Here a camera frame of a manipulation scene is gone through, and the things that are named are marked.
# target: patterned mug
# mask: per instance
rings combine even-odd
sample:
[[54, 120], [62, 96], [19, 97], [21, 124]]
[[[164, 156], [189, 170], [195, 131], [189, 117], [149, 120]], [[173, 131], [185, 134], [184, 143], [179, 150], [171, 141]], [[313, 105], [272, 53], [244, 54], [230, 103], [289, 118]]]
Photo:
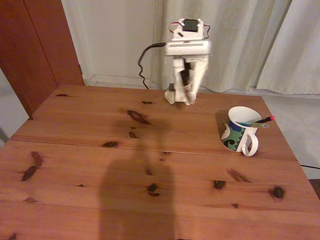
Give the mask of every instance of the patterned mug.
[[245, 106], [235, 106], [228, 112], [228, 118], [224, 124], [225, 130], [221, 136], [222, 143], [231, 151], [243, 152], [246, 156], [252, 156], [258, 150], [258, 128], [242, 126], [237, 122], [255, 122], [262, 119], [259, 113]]

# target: pen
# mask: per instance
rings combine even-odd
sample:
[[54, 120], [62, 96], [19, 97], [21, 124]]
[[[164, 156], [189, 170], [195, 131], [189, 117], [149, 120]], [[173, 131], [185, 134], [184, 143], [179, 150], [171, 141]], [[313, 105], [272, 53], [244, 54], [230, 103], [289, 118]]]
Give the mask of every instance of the pen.
[[251, 128], [268, 128], [268, 124], [258, 123], [258, 122], [241, 122], [237, 121], [237, 124], [240, 124], [245, 127], [251, 127]]
[[270, 122], [270, 121], [275, 120], [275, 119], [276, 119], [276, 117], [272, 115], [272, 116], [268, 116], [268, 117], [266, 117], [266, 118], [264, 118], [264, 119], [255, 121], [255, 123], [264, 124], [264, 123], [266, 123], [266, 122]]

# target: mug handle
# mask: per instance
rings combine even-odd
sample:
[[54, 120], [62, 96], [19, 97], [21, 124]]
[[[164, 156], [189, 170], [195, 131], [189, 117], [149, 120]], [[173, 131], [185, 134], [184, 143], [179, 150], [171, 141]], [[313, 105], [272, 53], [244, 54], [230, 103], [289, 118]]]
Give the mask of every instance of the mug handle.
[[241, 147], [241, 150], [242, 150], [244, 155], [246, 155], [248, 157], [251, 157], [258, 150], [259, 142], [258, 142], [257, 136], [254, 135], [252, 132], [248, 133], [248, 137], [251, 138], [251, 142], [252, 142], [250, 151], [248, 150], [248, 147], [245, 144]]

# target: red wire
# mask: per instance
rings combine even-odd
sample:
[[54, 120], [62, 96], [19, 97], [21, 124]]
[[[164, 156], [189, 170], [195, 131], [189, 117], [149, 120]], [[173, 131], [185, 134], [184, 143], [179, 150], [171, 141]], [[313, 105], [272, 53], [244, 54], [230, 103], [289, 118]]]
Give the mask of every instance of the red wire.
[[179, 24], [181, 27], [184, 27], [184, 26], [181, 24], [181, 22], [174, 21], [174, 22], [170, 23], [169, 31], [170, 31], [171, 33], [174, 33], [174, 31], [172, 31], [172, 30], [170, 29], [172, 24]]

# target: black cable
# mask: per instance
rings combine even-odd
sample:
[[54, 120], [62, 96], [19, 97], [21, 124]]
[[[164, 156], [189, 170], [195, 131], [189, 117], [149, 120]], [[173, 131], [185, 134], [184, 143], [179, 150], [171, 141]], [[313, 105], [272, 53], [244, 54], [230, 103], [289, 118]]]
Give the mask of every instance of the black cable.
[[320, 169], [320, 167], [316, 166], [308, 166], [308, 165], [300, 165], [301, 167], [311, 168], [311, 169]]
[[164, 47], [166, 44], [167, 44], [166, 42], [158, 42], [158, 43], [154, 43], [154, 44], [148, 46], [145, 50], [143, 50], [143, 52], [142, 52], [142, 54], [141, 54], [141, 56], [140, 56], [140, 58], [139, 58], [138, 66], [141, 68], [141, 71], [139, 72], [139, 76], [143, 78], [142, 83], [143, 83], [143, 85], [146, 87], [146, 89], [149, 89], [149, 88], [148, 88], [148, 86], [145, 84], [146, 78], [145, 78], [143, 75], [141, 75], [141, 73], [144, 71], [144, 68], [141, 66], [140, 62], [141, 62], [142, 58], [144, 57], [146, 51], [148, 51], [149, 49], [152, 49], [152, 48], [161, 48], [161, 47]]
[[208, 30], [206, 31], [206, 37], [204, 38], [204, 39], [208, 39], [209, 38], [209, 31], [210, 31], [210, 28], [211, 28], [211, 26], [210, 25], [207, 25], [207, 24], [205, 24], [205, 25], [203, 25], [204, 27], [209, 27], [208, 28]]

